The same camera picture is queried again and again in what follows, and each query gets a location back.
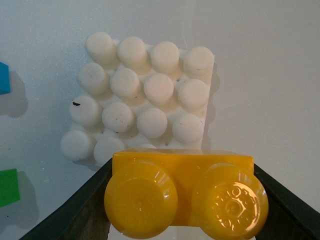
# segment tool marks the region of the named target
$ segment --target foam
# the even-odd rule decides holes
[[[152,46],[135,36],[119,42],[104,32],[90,35],[85,49],[90,57],[77,75],[70,130],[94,139],[98,165],[127,147],[201,148],[215,60],[209,49]],[[66,158],[88,157],[89,150],[68,152],[63,139]]]

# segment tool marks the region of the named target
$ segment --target green block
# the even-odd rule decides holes
[[[20,200],[17,169],[0,171],[0,208]]]

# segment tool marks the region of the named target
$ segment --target yellow lego duplo brick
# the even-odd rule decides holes
[[[227,151],[130,148],[113,155],[105,210],[114,227],[145,239],[168,226],[215,239],[256,235],[267,218],[254,159]]]

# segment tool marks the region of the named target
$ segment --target white foam block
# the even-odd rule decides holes
[[[77,76],[71,130],[97,141],[99,165],[127,147],[201,148],[215,60],[208,48],[152,46],[138,37],[119,42],[96,32],[85,49],[90,58]]]

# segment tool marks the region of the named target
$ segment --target white cylindrical knob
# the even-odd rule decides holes
[[[102,66],[109,64],[117,55],[117,48],[112,38],[105,32],[95,32],[85,41],[88,55]]]
[[[187,53],[183,68],[184,71],[192,75],[202,75],[212,71],[215,63],[215,56],[204,46],[196,46]]]
[[[208,102],[209,93],[210,90],[203,81],[190,79],[180,86],[178,97],[183,105],[194,110],[203,107]]]
[[[204,125],[196,115],[187,113],[174,121],[172,133],[182,144],[195,144],[204,134]]]
[[[90,96],[76,97],[69,106],[72,120],[84,127],[92,127],[101,120],[102,107]]]
[[[122,40],[117,48],[117,54],[127,68],[138,69],[147,61],[145,43],[136,36],[130,36]]]
[[[135,71],[121,68],[111,76],[110,88],[119,98],[132,99],[138,95],[141,84]]]
[[[144,110],[137,119],[139,132],[150,139],[161,137],[165,133],[167,125],[166,114],[155,107]]]
[[[92,62],[84,65],[76,78],[81,88],[91,95],[104,93],[109,84],[109,75],[99,64]]]
[[[61,139],[60,149],[62,154],[72,161],[89,158],[96,145],[96,140],[89,133],[72,130],[67,132]]]
[[[115,152],[126,149],[126,144],[115,137],[105,137],[96,143],[94,147],[94,159],[98,165],[103,166],[109,161]]]
[[[134,113],[123,102],[113,102],[102,112],[102,122],[105,127],[118,134],[128,131],[134,121]]]
[[[170,74],[179,65],[180,52],[174,43],[162,41],[152,48],[150,58],[158,73]]]
[[[147,99],[158,106],[162,106],[172,97],[174,84],[167,75],[156,73],[145,81],[143,90]]]

